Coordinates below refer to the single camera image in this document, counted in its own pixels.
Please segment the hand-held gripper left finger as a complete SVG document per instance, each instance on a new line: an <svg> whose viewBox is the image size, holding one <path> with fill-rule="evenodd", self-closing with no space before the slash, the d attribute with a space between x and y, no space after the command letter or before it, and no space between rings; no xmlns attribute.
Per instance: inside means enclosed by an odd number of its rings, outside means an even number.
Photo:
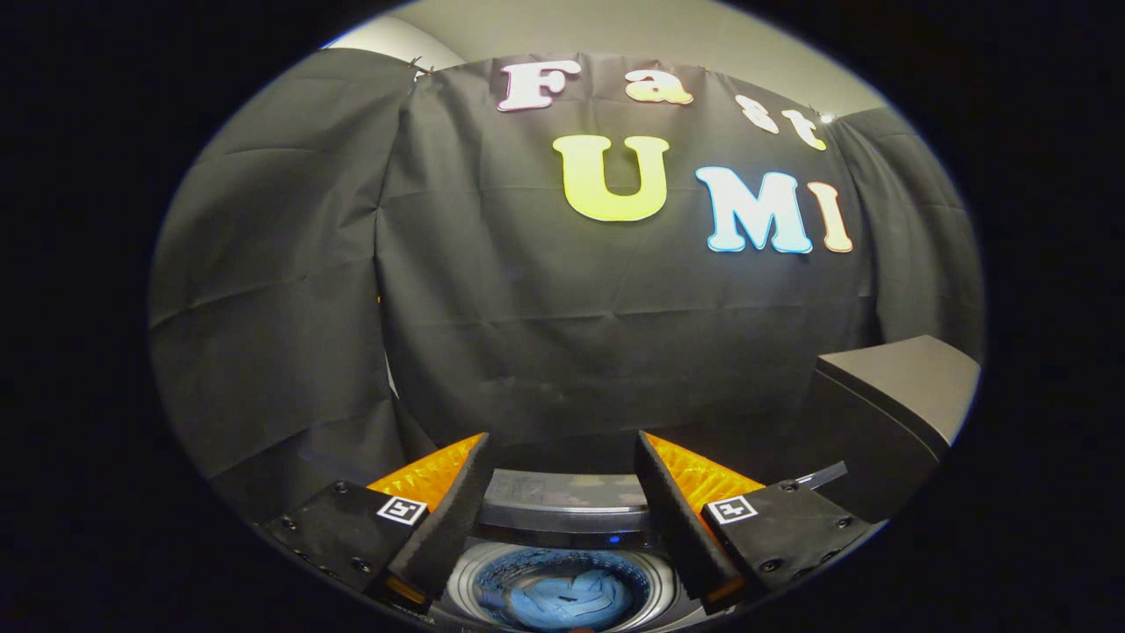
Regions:
<svg viewBox="0 0 1125 633"><path fill-rule="evenodd" d="M446 593L494 469L494 441L478 433L374 483L327 483L262 530L350 593L425 615Z"/></svg>

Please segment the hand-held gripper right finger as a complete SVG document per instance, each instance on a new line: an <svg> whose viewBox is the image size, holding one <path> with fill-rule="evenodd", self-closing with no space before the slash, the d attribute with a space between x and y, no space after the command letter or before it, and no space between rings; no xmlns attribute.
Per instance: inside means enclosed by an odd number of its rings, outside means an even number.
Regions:
<svg viewBox="0 0 1125 633"><path fill-rule="evenodd" d="M710 615L785 593L875 535L876 522L820 492L845 473L837 463L764 485L651 433L634 440L650 524Z"/></svg>

